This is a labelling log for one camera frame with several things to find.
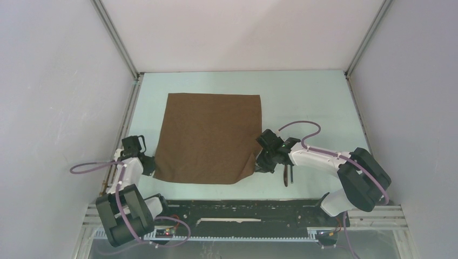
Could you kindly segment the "brown cloth napkin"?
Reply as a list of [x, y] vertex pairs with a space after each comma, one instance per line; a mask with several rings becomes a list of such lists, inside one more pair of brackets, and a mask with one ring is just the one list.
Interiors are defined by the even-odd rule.
[[259, 95], [170, 93], [154, 178], [231, 185], [251, 176], [261, 152]]

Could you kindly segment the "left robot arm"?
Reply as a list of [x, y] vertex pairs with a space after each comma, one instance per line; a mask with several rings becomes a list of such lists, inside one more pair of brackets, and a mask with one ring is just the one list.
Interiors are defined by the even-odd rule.
[[113, 247], [140, 241], [166, 224], [171, 211], [165, 198], [156, 194], [142, 197], [137, 184], [144, 171], [141, 159], [132, 157], [117, 164], [116, 183], [96, 200], [96, 208], [107, 239]]

